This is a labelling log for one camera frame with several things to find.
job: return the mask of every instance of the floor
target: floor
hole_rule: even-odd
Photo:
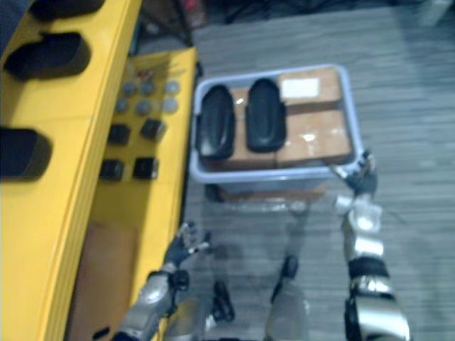
[[[455,15],[420,28],[413,7],[208,26],[194,38],[205,76],[338,63],[351,77],[363,142],[378,159],[385,259],[415,340],[455,340]],[[213,337],[261,340],[286,253],[309,302],[311,340],[344,339],[348,277],[335,180],[308,210],[208,202],[188,184],[185,217],[215,250],[189,264],[194,290],[225,279],[237,320]]]

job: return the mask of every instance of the gray knob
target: gray knob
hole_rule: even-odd
[[[166,98],[163,101],[163,111],[174,113],[178,109],[178,103],[175,98]]]
[[[126,96],[132,96],[137,92],[137,86],[134,82],[126,82],[123,84],[122,91]]]
[[[119,98],[117,103],[115,103],[115,111],[116,112],[125,112],[128,110],[128,99],[126,98]]]
[[[153,82],[147,81],[141,84],[141,93],[148,95],[155,91],[155,84]]]
[[[136,104],[136,113],[138,115],[147,115],[151,111],[151,103],[145,99],[137,102]]]
[[[176,80],[170,80],[165,86],[166,94],[176,94],[180,91],[180,84]]]

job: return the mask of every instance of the white label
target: white label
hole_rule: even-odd
[[[284,80],[282,83],[283,98],[316,97],[319,95],[319,78],[305,80]]]

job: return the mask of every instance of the cardboard box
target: cardboard box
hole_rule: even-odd
[[[235,121],[245,122],[245,108],[248,104],[248,92],[250,89],[248,87],[239,87],[229,91],[234,101]]]
[[[338,109],[341,89],[333,67],[283,73],[278,84],[287,114]]]
[[[186,20],[191,28],[198,28],[207,24],[207,13],[202,0],[183,0]]]
[[[87,228],[65,340],[111,340],[129,307],[135,229],[90,222]]]
[[[339,110],[289,115],[287,140],[276,152],[278,167],[311,160],[340,162],[350,155],[350,142]]]
[[[248,103],[248,90],[248,88],[230,90],[234,101],[235,114],[234,154],[227,160],[210,161],[209,166],[215,171],[267,169],[274,167],[275,153],[255,153],[247,147],[245,107]]]

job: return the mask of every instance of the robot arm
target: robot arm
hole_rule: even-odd
[[[373,202],[378,187],[375,159],[365,152],[360,169],[333,172],[354,192],[338,197],[335,208],[343,215],[344,254],[349,269],[350,295],[346,300],[348,341],[410,341],[410,328],[401,311],[383,259],[380,239],[382,208]]]
[[[149,274],[112,341],[150,341],[161,319],[175,309],[177,291],[188,288],[188,273],[178,269],[181,262],[208,247],[205,232],[193,223],[183,223],[166,251],[163,266]]]

